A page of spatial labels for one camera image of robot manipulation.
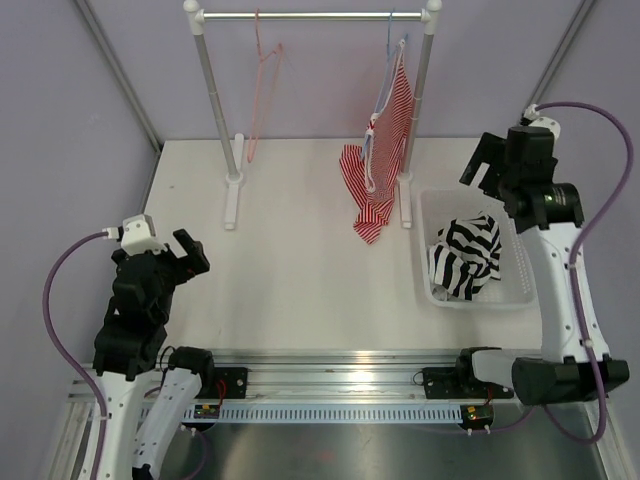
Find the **black white striped tank top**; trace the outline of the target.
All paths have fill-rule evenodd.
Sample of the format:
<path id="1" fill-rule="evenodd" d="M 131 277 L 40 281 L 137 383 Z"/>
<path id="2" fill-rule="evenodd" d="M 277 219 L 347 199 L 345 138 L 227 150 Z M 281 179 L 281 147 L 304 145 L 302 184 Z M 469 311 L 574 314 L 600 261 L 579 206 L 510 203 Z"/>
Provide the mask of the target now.
<path id="1" fill-rule="evenodd" d="M 449 221 L 428 248 L 432 295 L 440 301 L 473 301 L 490 280 L 501 280 L 501 254 L 500 227 L 492 216 Z"/>

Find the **pink wire hanger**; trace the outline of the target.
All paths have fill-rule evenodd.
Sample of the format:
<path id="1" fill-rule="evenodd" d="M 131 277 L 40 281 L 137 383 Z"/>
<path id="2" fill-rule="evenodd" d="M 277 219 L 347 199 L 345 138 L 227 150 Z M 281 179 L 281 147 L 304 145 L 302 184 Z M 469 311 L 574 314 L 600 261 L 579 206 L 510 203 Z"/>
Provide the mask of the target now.
<path id="1" fill-rule="evenodd" d="M 275 95 L 279 72 L 284 55 L 284 46 L 281 43 L 274 45 L 270 50 L 263 47 L 261 36 L 261 10 L 254 13 L 254 33 L 256 40 L 256 52 L 258 66 L 254 100 L 251 116 L 251 130 L 247 146 L 247 162 L 252 163 L 258 149 L 258 144 L 267 121 L 271 104 Z"/>

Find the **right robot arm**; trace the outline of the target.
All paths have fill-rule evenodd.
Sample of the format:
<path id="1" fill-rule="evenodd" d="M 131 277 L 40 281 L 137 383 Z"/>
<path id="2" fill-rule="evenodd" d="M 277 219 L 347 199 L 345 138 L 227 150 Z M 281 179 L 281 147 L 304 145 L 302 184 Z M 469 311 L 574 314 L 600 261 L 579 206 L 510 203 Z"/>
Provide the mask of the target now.
<path id="1" fill-rule="evenodd" d="M 583 402 L 629 380 L 626 361 L 612 357 L 593 308 L 581 248 L 584 215 L 579 193 L 553 179 L 554 133 L 529 125 L 506 137 L 484 133 L 460 181 L 468 185 L 480 166 L 482 192 L 499 200 L 524 246 L 534 275 L 542 321 L 537 358 L 497 347 L 469 350 L 454 371 L 456 389 L 476 396 L 489 383 L 512 390 L 527 406 Z"/>

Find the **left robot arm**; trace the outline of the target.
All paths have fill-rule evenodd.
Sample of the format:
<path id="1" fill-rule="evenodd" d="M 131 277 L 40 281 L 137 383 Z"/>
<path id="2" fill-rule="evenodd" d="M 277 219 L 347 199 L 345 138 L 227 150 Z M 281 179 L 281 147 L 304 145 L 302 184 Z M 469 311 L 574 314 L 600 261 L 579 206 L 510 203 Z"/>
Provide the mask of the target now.
<path id="1" fill-rule="evenodd" d="M 115 279 L 104 323 L 94 340 L 92 367 L 98 392 L 87 455 L 93 479 L 156 479 L 183 413 L 215 388 L 212 354 L 178 347 L 147 416 L 140 411 L 166 337 L 177 287 L 209 271 L 201 242 L 184 229 L 173 237 L 176 255 L 144 220 L 119 229 Z"/>

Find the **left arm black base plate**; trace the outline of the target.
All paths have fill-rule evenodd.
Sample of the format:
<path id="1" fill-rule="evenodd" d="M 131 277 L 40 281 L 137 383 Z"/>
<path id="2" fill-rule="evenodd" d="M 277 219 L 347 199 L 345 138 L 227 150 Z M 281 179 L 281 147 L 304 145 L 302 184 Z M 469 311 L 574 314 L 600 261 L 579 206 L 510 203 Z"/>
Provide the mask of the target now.
<path id="1" fill-rule="evenodd" d="M 224 400 L 245 399 L 248 373 L 246 367 L 216 367 L 212 379 L 203 382 L 196 399 L 218 400 L 220 395 Z"/>

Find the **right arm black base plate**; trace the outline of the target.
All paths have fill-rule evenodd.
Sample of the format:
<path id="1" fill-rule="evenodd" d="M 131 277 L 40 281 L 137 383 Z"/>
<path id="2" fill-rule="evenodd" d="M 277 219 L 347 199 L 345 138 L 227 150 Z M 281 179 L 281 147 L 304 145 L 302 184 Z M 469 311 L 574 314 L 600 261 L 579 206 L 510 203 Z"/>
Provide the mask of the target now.
<path id="1" fill-rule="evenodd" d="M 488 388 L 454 367 L 424 367 L 411 382 L 423 389 L 429 400 L 486 400 Z"/>

